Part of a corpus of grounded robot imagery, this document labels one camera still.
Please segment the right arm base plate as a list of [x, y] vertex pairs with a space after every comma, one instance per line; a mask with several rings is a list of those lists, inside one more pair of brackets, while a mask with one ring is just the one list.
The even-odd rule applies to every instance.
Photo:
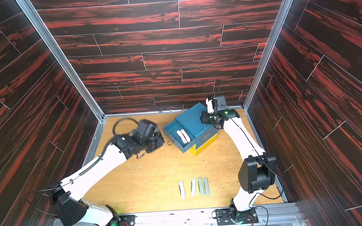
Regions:
[[257, 213], [253, 208], [241, 212], [231, 207], [215, 209], [211, 217], [216, 220], [219, 226], [255, 224], [259, 222]]

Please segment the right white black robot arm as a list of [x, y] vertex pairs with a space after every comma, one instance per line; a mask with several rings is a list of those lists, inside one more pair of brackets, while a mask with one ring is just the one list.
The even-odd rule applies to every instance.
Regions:
[[241, 224], [247, 218], [255, 217], [253, 203], [275, 183], [276, 157], [257, 144], [234, 109], [218, 113], [203, 111], [200, 120], [203, 124], [223, 129], [233, 140], [243, 160], [238, 172], [240, 190], [229, 206], [231, 221]]

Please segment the teal top drawer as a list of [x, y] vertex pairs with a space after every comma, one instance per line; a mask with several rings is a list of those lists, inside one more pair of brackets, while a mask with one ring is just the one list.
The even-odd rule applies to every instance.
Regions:
[[163, 132], [182, 153], [188, 151], [196, 143], [195, 135], [177, 120], [164, 126]]

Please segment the teal yellow drawer cabinet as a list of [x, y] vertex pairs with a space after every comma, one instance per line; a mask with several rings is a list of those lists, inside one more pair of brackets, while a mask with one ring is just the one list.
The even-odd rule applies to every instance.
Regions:
[[175, 117], [175, 120], [186, 126], [196, 137], [196, 143], [188, 151], [196, 156], [217, 139], [218, 130], [213, 125], [201, 123], [200, 116], [207, 108], [196, 104], [186, 112]]

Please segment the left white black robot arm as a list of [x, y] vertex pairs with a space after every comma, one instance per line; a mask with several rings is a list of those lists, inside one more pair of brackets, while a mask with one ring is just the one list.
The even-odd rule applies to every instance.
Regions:
[[113, 133], [99, 156], [51, 189], [50, 203], [63, 226], [83, 222], [98, 226], [122, 224], [111, 206], [98, 206], [83, 197], [97, 182], [132, 156], [138, 156], [141, 151], [151, 153], [162, 147], [164, 139], [156, 123], [144, 119], [136, 124], [137, 128], [126, 134]]

